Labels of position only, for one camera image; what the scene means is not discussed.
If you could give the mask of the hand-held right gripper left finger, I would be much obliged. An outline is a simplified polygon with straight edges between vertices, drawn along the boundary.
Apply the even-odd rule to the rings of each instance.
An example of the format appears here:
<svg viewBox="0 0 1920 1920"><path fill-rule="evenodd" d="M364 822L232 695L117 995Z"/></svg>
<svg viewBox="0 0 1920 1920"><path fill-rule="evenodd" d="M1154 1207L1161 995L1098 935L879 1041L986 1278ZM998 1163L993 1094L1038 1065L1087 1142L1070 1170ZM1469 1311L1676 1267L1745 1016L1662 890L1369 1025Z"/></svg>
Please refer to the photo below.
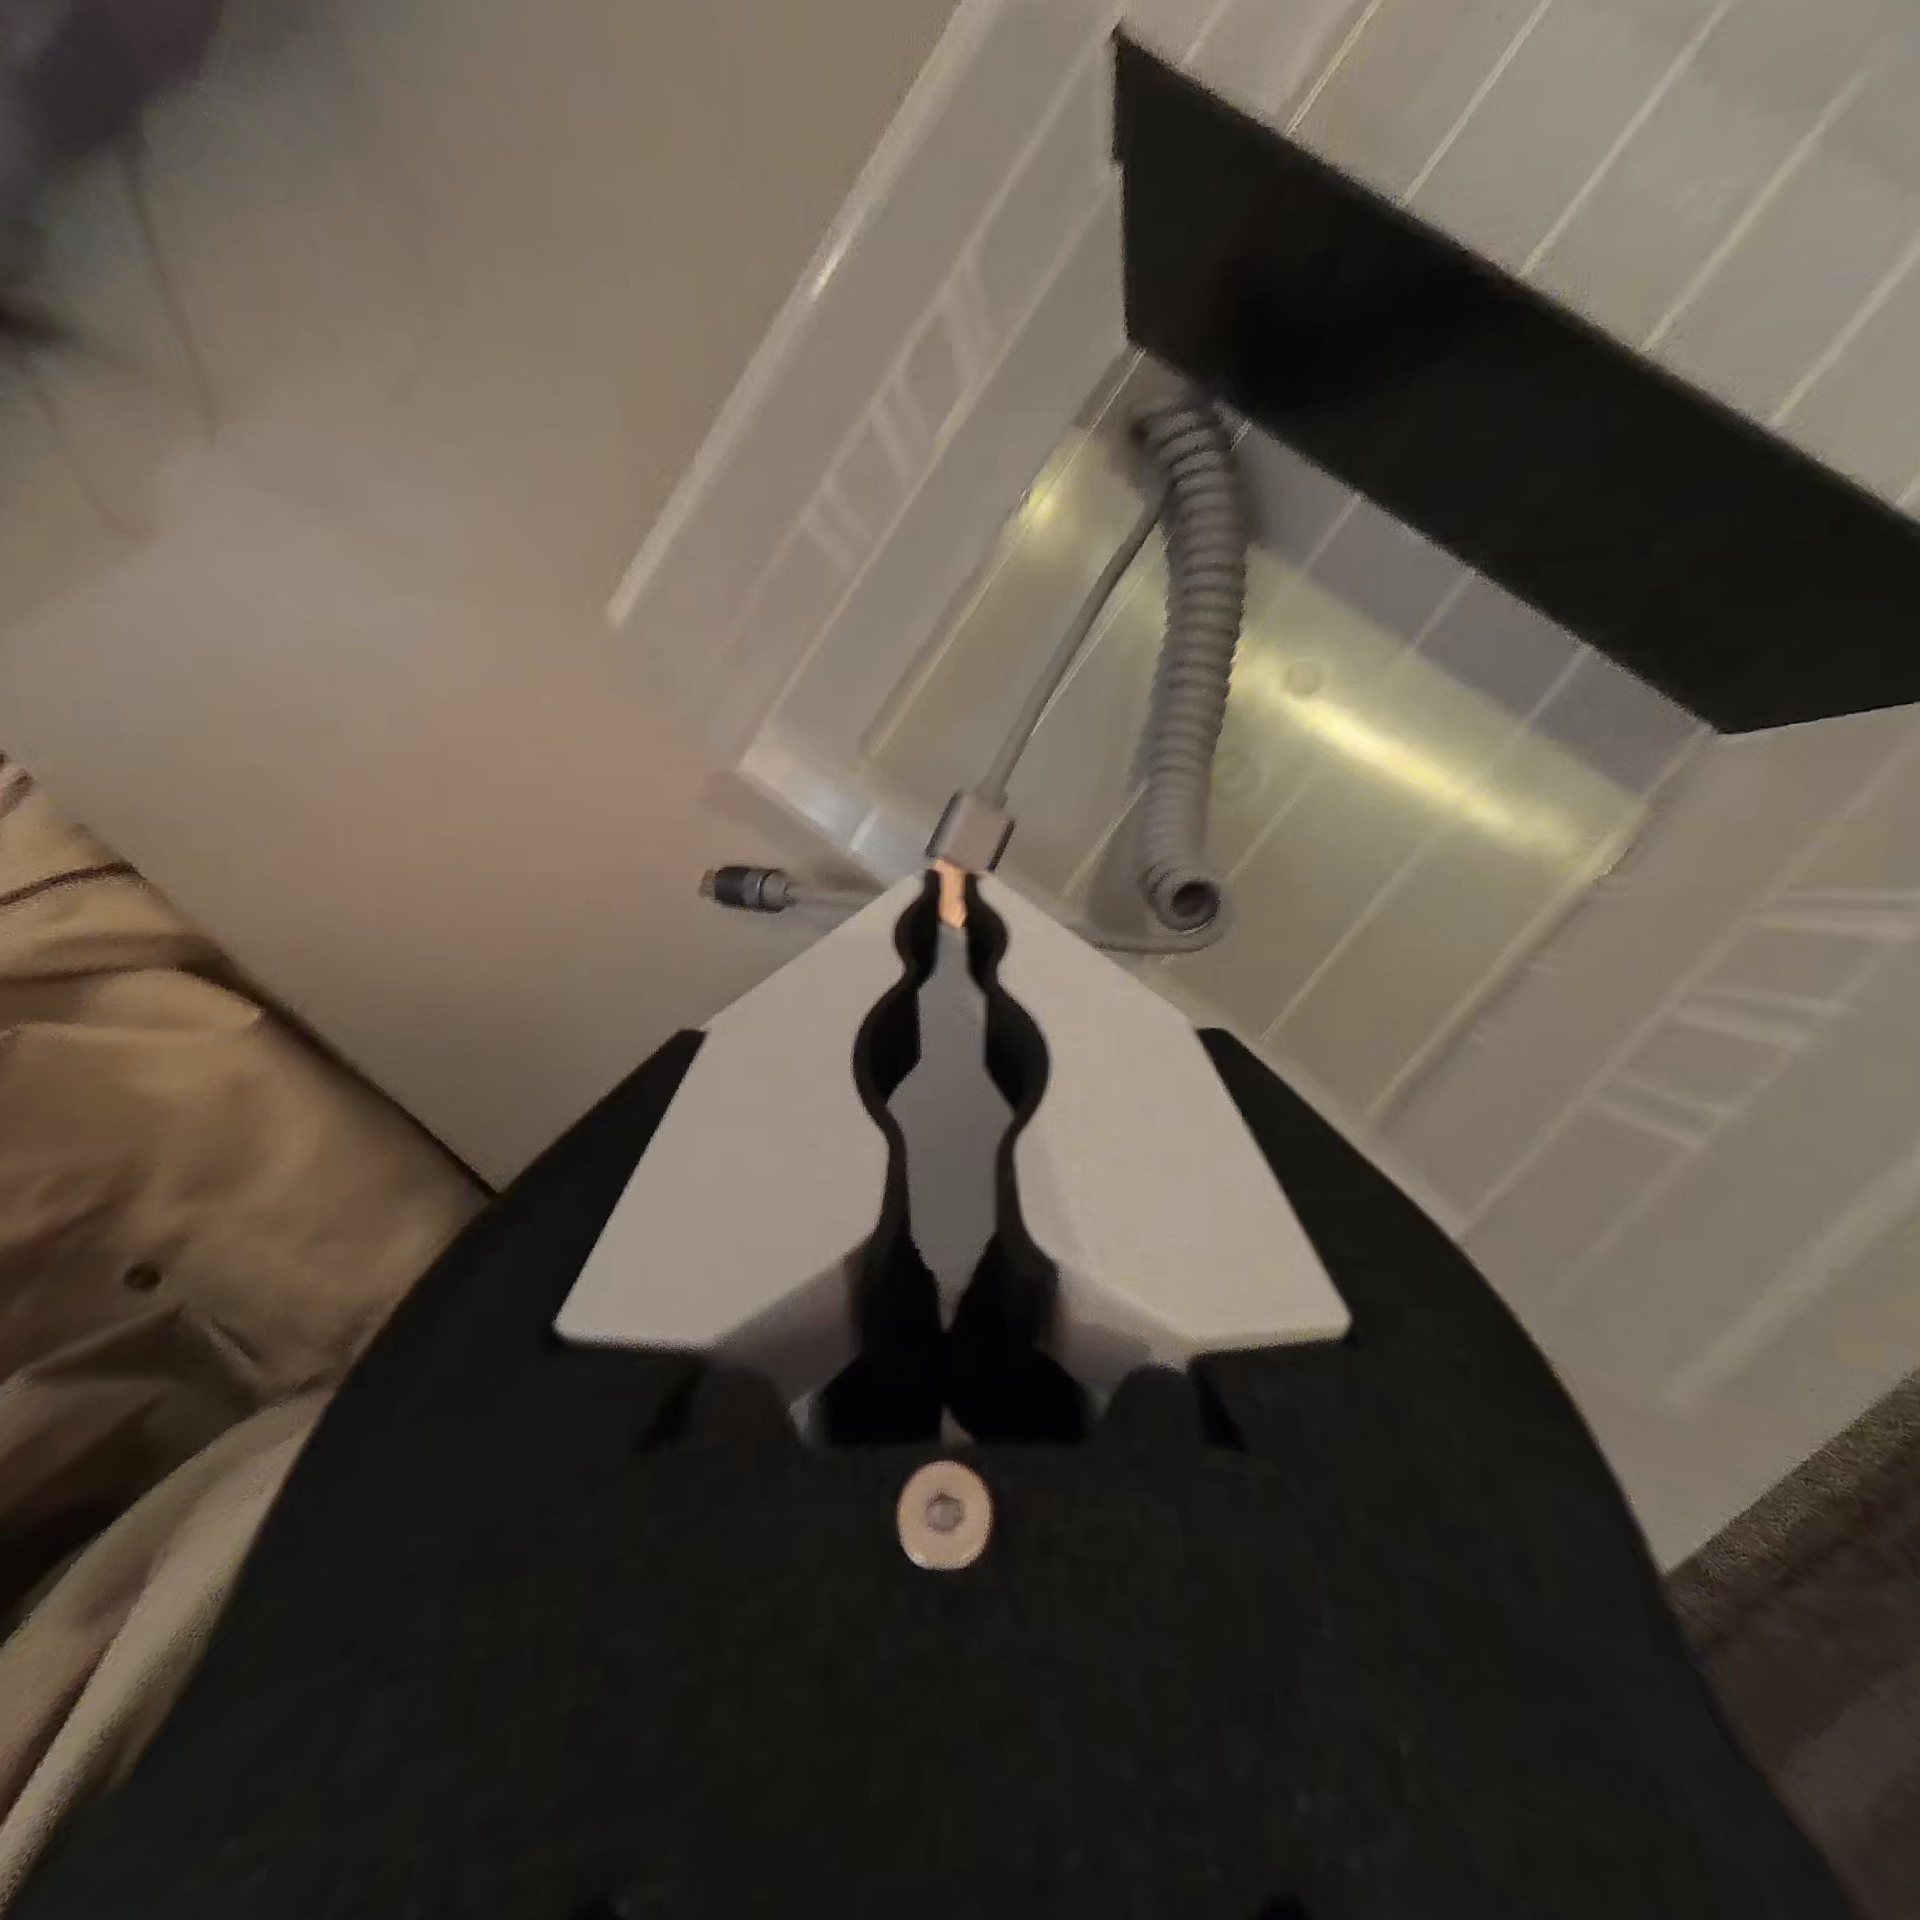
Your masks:
<svg viewBox="0 0 1920 1920"><path fill-rule="evenodd" d="M881 995L919 995L897 931L936 903L935 879L896 882L705 1023L556 1314L560 1343L719 1360L791 1404L848 1364L889 1170L854 1043Z"/></svg>

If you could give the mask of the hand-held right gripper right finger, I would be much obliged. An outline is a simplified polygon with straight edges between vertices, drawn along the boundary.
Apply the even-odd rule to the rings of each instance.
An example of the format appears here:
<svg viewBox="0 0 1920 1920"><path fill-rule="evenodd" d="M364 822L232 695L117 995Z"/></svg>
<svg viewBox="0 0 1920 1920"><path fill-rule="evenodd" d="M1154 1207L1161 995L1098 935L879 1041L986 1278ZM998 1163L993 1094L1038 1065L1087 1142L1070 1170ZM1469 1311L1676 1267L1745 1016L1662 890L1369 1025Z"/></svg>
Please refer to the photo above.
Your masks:
<svg viewBox="0 0 1920 1920"><path fill-rule="evenodd" d="M1022 1223L1058 1273L1046 1350L1071 1376L1344 1338L1351 1313L1185 1018L977 879L972 934L1044 1048L1012 1146Z"/></svg>

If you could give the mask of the black divider panel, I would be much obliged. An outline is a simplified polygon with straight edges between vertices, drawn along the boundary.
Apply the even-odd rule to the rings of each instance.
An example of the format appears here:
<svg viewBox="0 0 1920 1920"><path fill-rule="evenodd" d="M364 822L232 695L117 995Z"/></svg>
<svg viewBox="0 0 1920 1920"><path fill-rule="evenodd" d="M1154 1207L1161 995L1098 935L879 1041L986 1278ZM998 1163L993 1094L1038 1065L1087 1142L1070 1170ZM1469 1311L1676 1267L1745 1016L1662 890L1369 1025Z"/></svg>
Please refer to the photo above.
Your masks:
<svg viewBox="0 0 1920 1920"><path fill-rule="evenodd" d="M1911 518L1111 47L1127 346L1719 734L1914 705Z"/></svg>

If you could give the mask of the clear plastic bin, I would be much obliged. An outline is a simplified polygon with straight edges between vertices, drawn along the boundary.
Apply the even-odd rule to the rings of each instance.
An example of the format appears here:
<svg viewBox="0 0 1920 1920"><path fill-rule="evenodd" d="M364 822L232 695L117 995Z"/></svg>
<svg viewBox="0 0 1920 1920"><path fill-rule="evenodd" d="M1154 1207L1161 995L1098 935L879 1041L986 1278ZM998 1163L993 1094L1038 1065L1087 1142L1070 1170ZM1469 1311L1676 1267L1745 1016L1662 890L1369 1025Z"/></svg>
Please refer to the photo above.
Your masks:
<svg viewBox="0 0 1920 1920"><path fill-rule="evenodd" d="M966 6L609 620L839 849L911 860L1136 513L1117 34L1914 534L1914 6ZM1719 721L1303 425L1208 851L1148 979L1400 1163L1583 1387L1702 1423L1914 1368L1914 697Z"/></svg>

